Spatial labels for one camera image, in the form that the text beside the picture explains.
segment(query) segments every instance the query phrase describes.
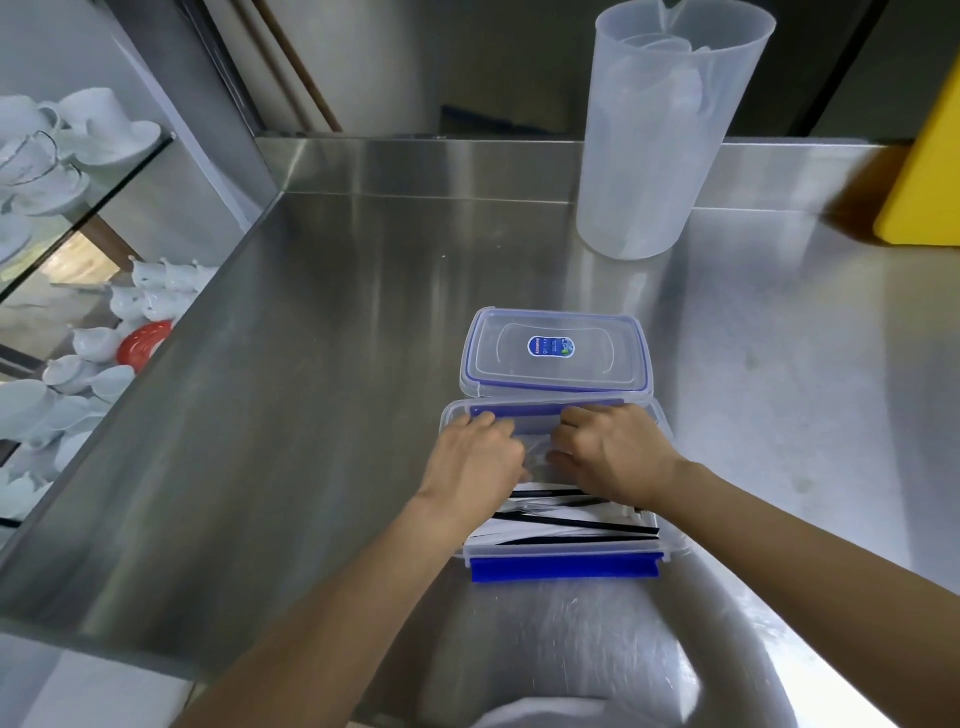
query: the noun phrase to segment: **right hand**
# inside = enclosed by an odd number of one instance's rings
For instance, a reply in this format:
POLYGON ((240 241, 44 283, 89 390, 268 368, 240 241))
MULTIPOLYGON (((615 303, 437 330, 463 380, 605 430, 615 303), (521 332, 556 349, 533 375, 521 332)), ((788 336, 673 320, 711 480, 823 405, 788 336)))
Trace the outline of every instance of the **right hand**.
POLYGON ((644 510, 657 510, 663 493, 687 461, 657 423, 635 404, 568 407, 553 431, 547 455, 588 493, 644 510))

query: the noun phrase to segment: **left hand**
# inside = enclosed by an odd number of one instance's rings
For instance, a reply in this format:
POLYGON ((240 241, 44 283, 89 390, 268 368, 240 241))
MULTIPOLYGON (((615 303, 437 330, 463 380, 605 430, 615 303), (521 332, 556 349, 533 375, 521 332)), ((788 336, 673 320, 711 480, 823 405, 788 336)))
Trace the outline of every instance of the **left hand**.
POLYGON ((425 510, 455 546, 496 512, 525 475, 526 448, 513 432, 513 420, 483 412, 472 421, 464 415, 440 434, 410 505, 425 510))

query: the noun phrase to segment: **plastic pitcher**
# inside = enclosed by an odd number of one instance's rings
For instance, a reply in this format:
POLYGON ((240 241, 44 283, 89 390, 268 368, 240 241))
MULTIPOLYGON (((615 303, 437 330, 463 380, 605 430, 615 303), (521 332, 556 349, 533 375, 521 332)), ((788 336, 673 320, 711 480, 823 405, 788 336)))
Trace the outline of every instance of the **plastic pitcher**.
POLYGON ((635 0, 597 18, 577 208, 597 253, 677 242, 776 26, 736 0, 635 0))

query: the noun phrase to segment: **white dish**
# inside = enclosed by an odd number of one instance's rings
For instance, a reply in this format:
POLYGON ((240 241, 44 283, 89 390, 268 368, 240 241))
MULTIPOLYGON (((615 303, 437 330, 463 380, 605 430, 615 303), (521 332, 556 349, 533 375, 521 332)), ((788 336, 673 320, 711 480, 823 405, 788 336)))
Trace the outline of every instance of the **white dish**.
POLYGON ((149 152, 160 141, 163 129, 153 121, 134 121, 131 124, 131 138, 122 144, 109 144, 92 138, 83 143, 79 137, 71 140, 76 160, 88 167, 107 167, 123 164, 149 152))
POLYGON ((29 197, 17 194, 11 203, 11 210, 28 217, 62 215, 84 201, 84 195, 89 187, 90 176, 86 172, 77 171, 76 180, 73 184, 56 197, 32 200, 29 197))

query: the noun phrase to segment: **glass shelf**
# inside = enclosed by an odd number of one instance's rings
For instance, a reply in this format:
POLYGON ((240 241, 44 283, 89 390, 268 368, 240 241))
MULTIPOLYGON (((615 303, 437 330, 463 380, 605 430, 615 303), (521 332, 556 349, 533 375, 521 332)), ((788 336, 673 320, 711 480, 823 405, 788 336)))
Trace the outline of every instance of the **glass shelf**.
MULTIPOLYGON (((29 279, 74 233, 89 223, 173 140, 173 136, 165 135, 152 151, 122 165, 107 168, 77 164, 77 167, 90 177, 90 187, 84 200, 61 215, 27 218, 33 226, 31 241, 16 255, 0 264, 0 303, 29 279)), ((3 203, 3 208, 9 206, 10 201, 3 203)))

